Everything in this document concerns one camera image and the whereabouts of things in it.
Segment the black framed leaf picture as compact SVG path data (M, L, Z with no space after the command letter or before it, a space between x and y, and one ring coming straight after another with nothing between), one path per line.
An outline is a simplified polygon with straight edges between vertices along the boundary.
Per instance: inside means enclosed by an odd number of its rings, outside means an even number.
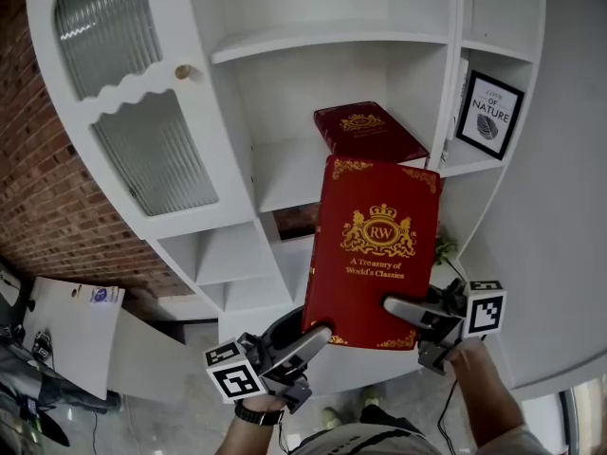
M497 160L502 160L513 136L524 92L472 70L455 137Z

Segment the artificial green plant sprig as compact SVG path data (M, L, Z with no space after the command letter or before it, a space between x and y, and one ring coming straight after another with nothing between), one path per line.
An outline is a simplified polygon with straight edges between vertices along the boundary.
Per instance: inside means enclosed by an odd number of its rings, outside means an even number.
M459 263L458 255L458 244L443 227L440 227L435 237L431 279L445 282L459 278L465 281L467 276Z

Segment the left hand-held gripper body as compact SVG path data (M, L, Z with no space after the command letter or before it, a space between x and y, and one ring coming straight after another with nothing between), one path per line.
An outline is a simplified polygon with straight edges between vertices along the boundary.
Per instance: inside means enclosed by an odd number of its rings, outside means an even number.
M268 336L244 333L205 351L204 361L226 402L269 394L293 413L312 395L304 358L289 348L274 349Z

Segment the red gold-print hardcover book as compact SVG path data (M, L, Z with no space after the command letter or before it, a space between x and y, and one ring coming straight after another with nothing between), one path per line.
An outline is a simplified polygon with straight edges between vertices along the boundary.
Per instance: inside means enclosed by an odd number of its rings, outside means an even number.
M333 345L410 351L412 324L385 296L422 300L434 261L441 179L407 166L331 155L303 307L302 329L327 325Z
M423 145L374 101L316 110L313 118L333 155L390 163L429 156Z

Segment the person's right forearm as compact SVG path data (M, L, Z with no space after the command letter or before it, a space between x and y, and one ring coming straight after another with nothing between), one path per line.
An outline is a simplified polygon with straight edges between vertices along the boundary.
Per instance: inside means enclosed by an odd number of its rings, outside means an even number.
M478 447L524 425L520 406L504 385L487 346L479 337L457 344L447 360L460 386Z

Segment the person's dark shorts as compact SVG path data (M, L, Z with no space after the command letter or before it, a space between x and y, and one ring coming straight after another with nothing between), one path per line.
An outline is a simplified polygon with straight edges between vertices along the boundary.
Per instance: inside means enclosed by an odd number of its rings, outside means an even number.
M406 417L394 417L375 404L370 404L362 409L359 421L362 424L400 428L420 435L423 434L423 432Z

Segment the person's left forearm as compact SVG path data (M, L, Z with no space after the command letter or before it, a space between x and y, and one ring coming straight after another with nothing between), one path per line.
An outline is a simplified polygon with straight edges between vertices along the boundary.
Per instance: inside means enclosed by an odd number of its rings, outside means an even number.
M267 455L274 426L258 426L234 418L215 455Z

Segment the black wristband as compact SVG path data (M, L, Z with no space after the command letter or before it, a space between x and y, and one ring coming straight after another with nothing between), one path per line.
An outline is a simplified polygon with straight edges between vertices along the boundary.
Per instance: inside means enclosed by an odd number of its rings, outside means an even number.
M284 413L285 412L282 409L264 412L254 411L246 408L242 400L237 401L234 409L234 414L238 419L261 427L273 427L279 425L282 422Z

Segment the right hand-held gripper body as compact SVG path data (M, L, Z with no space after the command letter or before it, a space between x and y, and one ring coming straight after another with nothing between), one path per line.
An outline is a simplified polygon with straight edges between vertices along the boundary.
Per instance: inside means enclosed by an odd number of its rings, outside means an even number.
M465 295L464 312L446 312L447 317L434 328L420 328L417 346L422 367L443 374L444 361L457 344L501 330L506 291L499 282L466 282Z

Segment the small white table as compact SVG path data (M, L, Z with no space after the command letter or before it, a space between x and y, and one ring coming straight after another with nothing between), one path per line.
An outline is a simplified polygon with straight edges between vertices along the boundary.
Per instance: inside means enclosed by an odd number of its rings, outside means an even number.
M117 321L125 290L116 304L92 304L94 285L38 277L30 298L34 308L25 313L24 347L31 350L39 332L50 336L52 357L45 364L91 394L107 393L108 370ZM78 290L77 298L71 297Z

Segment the white shelf cabinet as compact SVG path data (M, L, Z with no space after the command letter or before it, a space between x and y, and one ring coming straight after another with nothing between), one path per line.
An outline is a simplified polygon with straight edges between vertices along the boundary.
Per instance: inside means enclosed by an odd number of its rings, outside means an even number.
M447 45L357 42L296 47L218 67L235 94L252 141L256 207L270 212L319 201L328 148L318 109L375 101L432 155L440 153L451 72Z

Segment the white ribbed-glass cabinet door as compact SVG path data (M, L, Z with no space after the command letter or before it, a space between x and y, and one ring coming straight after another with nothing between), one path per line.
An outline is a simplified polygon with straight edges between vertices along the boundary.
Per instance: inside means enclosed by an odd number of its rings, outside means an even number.
M234 78L212 63L219 0L27 0L46 90L103 193L142 239L252 220ZM175 68L189 64L189 79Z

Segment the person's left hand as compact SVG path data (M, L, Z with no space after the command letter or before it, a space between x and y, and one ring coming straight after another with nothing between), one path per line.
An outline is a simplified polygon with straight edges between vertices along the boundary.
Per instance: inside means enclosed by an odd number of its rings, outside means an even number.
M269 394L259 394L244 398L242 405L247 410L259 413L275 412L285 408L285 402L282 399Z

